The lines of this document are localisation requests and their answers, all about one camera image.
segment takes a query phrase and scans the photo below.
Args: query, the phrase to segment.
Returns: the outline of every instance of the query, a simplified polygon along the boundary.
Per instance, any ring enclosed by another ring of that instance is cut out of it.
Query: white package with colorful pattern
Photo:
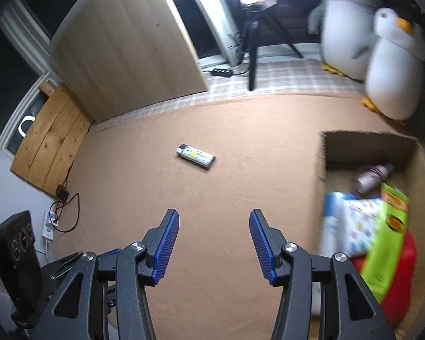
[[[337,247],[348,257],[366,254],[378,233],[381,198],[344,201],[339,214]]]

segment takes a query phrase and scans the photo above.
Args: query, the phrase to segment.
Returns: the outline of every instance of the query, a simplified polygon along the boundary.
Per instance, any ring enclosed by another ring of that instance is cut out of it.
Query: penguin beak
[[[397,18],[397,26],[404,33],[409,34],[410,36],[414,34],[413,26],[411,26],[411,23],[409,23],[407,20]]]

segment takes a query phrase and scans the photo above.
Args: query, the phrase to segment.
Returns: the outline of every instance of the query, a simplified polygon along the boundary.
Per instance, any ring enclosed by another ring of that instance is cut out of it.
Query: black tripod stand
[[[291,35],[280,22],[274,18],[264,5],[251,4],[246,5],[246,21],[244,22],[244,29],[242,35],[242,53],[239,62],[243,61],[244,53],[249,52],[250,65],[249,65],[249,91],[255,89],[255,73],[256,73],[256,54],[258,50],[258,28],[260,20],[263,19],[274,31],[280,34],[285,43],[291,47],[295,52],[297,58],[302,59],[302,54],[293,45]]]

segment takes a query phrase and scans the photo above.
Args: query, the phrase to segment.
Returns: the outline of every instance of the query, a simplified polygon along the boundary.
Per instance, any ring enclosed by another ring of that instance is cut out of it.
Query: triangular cutout
[[[79,313],[80,290],[83,275],[78,274],[58,302],[53,314],[58,317],[76,318]]]
[[[348,293],[349,318],[351,321],[368,320],[375,316],[375,312],[368,303],[365,294],[360,289],[354,277],[345,275],[346,292]]]

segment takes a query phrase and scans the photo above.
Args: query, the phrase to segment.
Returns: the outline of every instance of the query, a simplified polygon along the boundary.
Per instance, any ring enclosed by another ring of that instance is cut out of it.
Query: plaid fabric
[[[207,92],[170,99],[134,110],[97,124],[92,130],[109,128],[127,120],[161,114],[180,107],[244,96],[305,93],[356,99],[364,95],[363,84],[323,71],[320,69],[321,65],[321,62],[314,59],[260,63],[256,69],[256,85],[253,92],[247,90],[248,73],[231,78],[206,74],[210,85]],[[243,69],[239,70],[244,71],[247,64],[243,64],[242,67]]]

